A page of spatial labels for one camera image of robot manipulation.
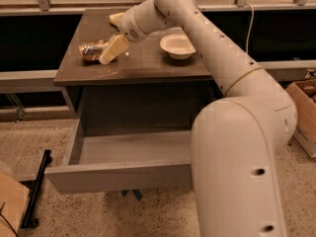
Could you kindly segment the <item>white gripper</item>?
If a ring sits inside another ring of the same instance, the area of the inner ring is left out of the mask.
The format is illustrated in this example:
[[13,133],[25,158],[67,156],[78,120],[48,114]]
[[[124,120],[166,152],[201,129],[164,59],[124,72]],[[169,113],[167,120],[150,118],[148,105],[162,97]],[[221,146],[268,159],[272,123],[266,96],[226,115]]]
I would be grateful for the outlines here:
[[135,8],[130,8],[122,14],[118,29],[122,35],[113,35],[110,38],[99,57],[102,64],[111,63],[117,56],[126,51],[129,47],[129,41],[139,42],[147,38],[147,34],[136,22]]

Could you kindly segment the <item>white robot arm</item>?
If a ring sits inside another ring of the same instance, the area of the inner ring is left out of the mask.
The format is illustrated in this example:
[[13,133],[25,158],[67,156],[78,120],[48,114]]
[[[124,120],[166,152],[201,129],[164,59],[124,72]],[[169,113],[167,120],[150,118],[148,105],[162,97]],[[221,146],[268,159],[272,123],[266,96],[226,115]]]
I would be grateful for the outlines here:
[[195,0],[146,0],[111,16],[129,43],[179,26],[223,97],[203,108],[191,132],[191,169],[201,237],[286,237],[275,154],[296,129],[291,97],[199,10]]

